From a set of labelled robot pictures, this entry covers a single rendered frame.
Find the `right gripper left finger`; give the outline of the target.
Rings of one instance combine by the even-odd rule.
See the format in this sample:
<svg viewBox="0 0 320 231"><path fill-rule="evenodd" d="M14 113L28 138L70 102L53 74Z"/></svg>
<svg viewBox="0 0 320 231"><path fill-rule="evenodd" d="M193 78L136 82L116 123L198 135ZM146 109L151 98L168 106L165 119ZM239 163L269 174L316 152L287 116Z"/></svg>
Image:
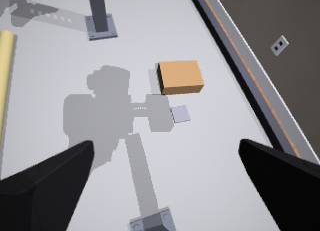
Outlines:
<svg viewBox="0 0 320 231"><path fill-rule="evenodd" d="M85 140L0 180L0 231L66 231L93 159Z"/></svg>

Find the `brown rectangular box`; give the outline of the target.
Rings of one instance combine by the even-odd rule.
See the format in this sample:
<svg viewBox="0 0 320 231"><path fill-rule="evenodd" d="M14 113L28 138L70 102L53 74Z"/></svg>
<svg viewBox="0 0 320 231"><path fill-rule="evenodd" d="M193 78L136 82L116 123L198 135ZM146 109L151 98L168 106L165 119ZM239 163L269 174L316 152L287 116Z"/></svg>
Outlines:
<svg viewBox="0 0 320 231"><path fill-rule="evenodd" d="M199 93L204 86L197 60L159 62L161 95Z"/></svg>

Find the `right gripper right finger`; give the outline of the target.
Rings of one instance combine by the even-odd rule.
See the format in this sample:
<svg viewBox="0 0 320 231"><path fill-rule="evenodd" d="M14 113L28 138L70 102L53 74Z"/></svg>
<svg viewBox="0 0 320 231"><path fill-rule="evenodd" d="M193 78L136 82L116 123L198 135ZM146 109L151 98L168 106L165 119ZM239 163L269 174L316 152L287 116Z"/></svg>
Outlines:
<svg viewBox="0 0 320 231"><path fill-rule="evenodd" d="M250 139L238 153L280 231L320 231L320 165Z"/></svg>

